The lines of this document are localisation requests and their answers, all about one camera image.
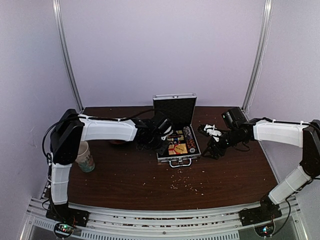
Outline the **red Texas Hold'em card box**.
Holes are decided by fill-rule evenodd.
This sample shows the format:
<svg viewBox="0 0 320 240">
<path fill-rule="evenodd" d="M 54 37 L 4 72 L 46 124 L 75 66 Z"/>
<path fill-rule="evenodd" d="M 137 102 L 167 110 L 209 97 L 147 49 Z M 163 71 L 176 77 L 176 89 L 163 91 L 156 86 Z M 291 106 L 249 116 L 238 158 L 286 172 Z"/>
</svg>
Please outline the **red Texas Hold'em card box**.
<svg viewBox="0 0 320 240">
<path fill-rule="evenodd" d="M 185 143 L 170 144 L 168 146 L 169 155 L 181 155 L 181 154 L 187 154 L 187 153 L 188 153 L 188 149 Z"/>
</svg>

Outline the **yellow round button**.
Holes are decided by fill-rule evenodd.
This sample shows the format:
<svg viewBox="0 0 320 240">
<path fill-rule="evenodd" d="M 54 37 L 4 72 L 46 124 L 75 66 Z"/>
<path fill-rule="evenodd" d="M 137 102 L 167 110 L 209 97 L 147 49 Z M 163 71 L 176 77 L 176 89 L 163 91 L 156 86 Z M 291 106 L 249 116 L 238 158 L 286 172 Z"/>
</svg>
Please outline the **yellow round button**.
<svg viewBox="0 0 320 240">
<path fill-rule="evenodd" d="M 175 152 L 177 152 L 177 153 L 183 153 L 184 152 L 184 147 L 182 147 L 182 146 L 180 146 L 180 145 L 176 145 L 175 147 L 174 147 L 174 150 L 175 150 Z"/>
</svg>

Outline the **aluminium poker case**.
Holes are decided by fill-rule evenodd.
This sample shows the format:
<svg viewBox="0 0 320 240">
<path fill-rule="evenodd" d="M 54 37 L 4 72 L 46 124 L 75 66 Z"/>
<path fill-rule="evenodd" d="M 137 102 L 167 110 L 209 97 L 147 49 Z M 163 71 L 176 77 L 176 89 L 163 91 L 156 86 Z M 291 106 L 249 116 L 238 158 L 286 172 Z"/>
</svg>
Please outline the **aluminium poker case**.
<svg viewBox="0 0 320 240">
<path fill-rule="evenodd" d="M 192 128 L 192 121 L 197 101 L 195 93 L 178 93 L 178 94 L 158 94 L 153 96 L 153 108 L 165 114 L 172 122 L 173 133 L 184 136 L 183 128 L 189 127 L 192 137 L 196 144 L 196 150 L 191 153 L 188 150 L 187 142 L 184 136 L 180 141 L 169 141 L 171 144 L 186 144 L 188 153 L 169 155 L 168 148 L 163 155 L 157 154 L 157 161 L 160 164 L 167 163 L 172 168 L 189 167 L 192 161 L 201 156 L 200 147 Z"/>
</svg>

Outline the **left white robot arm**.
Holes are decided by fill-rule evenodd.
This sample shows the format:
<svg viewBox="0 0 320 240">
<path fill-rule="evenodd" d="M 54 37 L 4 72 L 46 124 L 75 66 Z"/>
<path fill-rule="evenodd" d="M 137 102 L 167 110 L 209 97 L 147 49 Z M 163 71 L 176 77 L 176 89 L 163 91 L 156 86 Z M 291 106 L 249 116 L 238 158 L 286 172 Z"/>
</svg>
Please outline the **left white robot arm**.
<svg viewBox="0 0 320 240">
<path fill-rule="evenodd" d="M 88 116 L 67 109 L 60 120 L 48 129 L 51 167 L 52 213 L 61 222 L 72 218 L 68 203 L 70 169 L 75 162 L 81 142 L 94 140 L 135 141 L 144 149 L 163 154 L 169 146 L 167 136 L 174 130 L 172 121 L 162 112 L 156 111 L 150 119 L 138 115 L 124 118 Z"/>
</svg>

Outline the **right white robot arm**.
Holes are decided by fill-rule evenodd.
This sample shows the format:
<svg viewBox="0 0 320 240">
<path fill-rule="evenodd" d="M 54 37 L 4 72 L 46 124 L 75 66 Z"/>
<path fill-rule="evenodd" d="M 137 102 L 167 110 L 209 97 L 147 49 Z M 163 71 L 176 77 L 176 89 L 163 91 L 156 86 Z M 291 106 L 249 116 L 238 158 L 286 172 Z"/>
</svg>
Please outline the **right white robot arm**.
<svg viewBox="0 0 320 240">
<path fill-rule="evenodd" d="M 257 141 L 262 146 L 272 170 L 280 181 L 262 200 L 256 210 L 259 220 L 268 220 L 290 195 L 320 175 L 320 121 L 287 122 L 268 118 L 253 118 L 229 130 L 204 124 L 198 131 L 209 137 L 203 156 L 223 157 L 227 148 L 239 143 Z"/>
</svg>

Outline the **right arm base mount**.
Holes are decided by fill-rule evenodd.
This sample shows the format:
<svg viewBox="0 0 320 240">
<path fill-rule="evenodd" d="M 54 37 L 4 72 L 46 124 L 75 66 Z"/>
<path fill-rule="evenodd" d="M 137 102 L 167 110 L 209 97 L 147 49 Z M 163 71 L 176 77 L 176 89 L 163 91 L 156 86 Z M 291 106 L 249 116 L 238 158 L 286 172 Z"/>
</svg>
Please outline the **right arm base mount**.
<svg viewBox="0 0 320 240">
<path fill-rule="evenodd" d="M 253 226 L 259 237 L 271 237 L 275 232 L 274 220 L 282 216 L 279 205 L 244 208 L 239 213 L 242 226 Z"/>
</svg>

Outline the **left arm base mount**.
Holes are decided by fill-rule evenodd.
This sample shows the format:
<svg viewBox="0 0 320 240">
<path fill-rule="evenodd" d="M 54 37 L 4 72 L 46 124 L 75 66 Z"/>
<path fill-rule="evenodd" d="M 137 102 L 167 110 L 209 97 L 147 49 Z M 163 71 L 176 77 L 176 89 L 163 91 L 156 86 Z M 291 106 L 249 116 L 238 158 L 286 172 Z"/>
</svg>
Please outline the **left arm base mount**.
<svg viewBox="0 0 320 240">
<path fill-rule="evenodd" d="M 77 227 L 87 226 L 89 215 L 88 211 L 71 208 L 67 217 L 59 216 L 53 209 L 47 210 L 45 216 L 57 222 L 53 227 L 55 236 L 59 239 L 66 239 L 75 232 Z"/>
</svg>

